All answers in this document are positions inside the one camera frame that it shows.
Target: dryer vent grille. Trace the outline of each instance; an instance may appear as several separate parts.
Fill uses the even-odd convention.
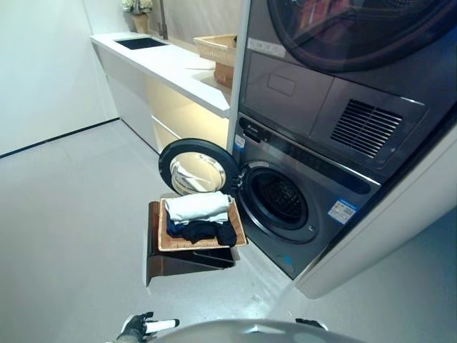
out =
[[[351,99],[331,138],[374,158],[401,120],[396,113]]]

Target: folded clothes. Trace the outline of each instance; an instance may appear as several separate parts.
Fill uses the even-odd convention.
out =
[[[230,196],[215,193],[191,194],[167,199],[165,208],[174,224],[188,224],[192,220],[227,222]]]
[[[174,224],[170,219],[170,214],[166,213],[166,233],[173,238],[181,238],[182,231],[186,228],[185,224]]]
[[[166,233],[173,238],[184,238],[192,244],[202,239],[216,237],[219,245],[234,247],[236,244],[236,233],[230,222],[219,224],[216,222],[205,222],[194,220],[187,225],[174,224],[169,214],[166,216]]]

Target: wicker box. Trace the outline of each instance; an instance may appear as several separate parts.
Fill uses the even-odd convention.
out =
[[[236,54],[235,37],[235,34],[196,37],[194,38],[194,43],[200,57],[233,67],[235,66]]]
[[[235,200],[232,200],[230,207],[228,208],[228,220],[235,230],[236,233],[236,244],[235,247],[240,247],[248,244],[246,234],[244,233],[243,224],[236,207]],[[166,210],[165,210],[165,199],[160,201],[160,212],[159,212],[159,228],[157,230],[158,246],[157,248],[161,252],[176,252],[182,250],[199,250],[199,249],[220,249],[228,248],[225,245],[219,245],[216,238],[213,239],[202,239],[201,241],[192,244],[190,241],[186,241],[184,238],[173,238],[166,233]]]
[[[231,87],[233,83],[233,66],[236,55],[235,37],[235,34],[224,34],[222,36],[194,38],[200,57],[216,62],[214,78],[227,87]]]

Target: sink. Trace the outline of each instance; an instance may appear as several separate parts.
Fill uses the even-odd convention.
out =
[[[157,40],[149,38],[149,37],[134,38],[134,39],[120,39],[115,42],[119,43],[120,45],[124,45],[126,48],[129,48],[130,50],[154,48],[155,46],[167,45],[165,43],[162,43],[161,41],[157,41]]]

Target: flower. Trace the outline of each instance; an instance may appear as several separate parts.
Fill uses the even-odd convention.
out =
[[[145,14],[152,11],[152,0],[122,0],[124,12]]]

